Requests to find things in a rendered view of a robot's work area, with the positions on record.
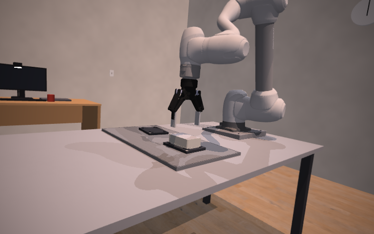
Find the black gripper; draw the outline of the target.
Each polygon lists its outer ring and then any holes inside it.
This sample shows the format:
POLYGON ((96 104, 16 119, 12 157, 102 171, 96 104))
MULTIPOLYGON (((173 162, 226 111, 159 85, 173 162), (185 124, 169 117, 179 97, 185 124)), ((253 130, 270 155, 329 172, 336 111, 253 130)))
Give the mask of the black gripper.
POLYGON ((191 100, 195 111, 194 125, 200 125, 201 112, 204 110, 201 91, 196 90, 198 80, 196 79, 181 79, 181 89, 175 89, 174 96, 170 102, 168 110, 171 111, 171 127, 176 128, 177 110, 185 100, 191 100), (181 95, 180 95, 181 94, 181 95))

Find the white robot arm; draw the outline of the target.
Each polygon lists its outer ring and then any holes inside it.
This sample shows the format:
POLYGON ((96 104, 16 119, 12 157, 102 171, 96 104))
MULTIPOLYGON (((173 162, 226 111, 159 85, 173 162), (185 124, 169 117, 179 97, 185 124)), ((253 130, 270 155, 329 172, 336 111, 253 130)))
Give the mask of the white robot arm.
POLYGON ((184 30, 180 43, 180 77, 200 78, 201 64, 232 64, 245 59, 249 43, 232 24, 252 18, 255 25, 255 90, 230 90, 224 99, 223 122, 216 126, 231 132, 251 131, 245 120, 273 122, 282 119, 286 105, 273 88, 274 23, 288 0, 230 0, 217 19, 222 31, 205 38, 199 27, 184 30), (236 34, 236 35, 235 35, 236 34))

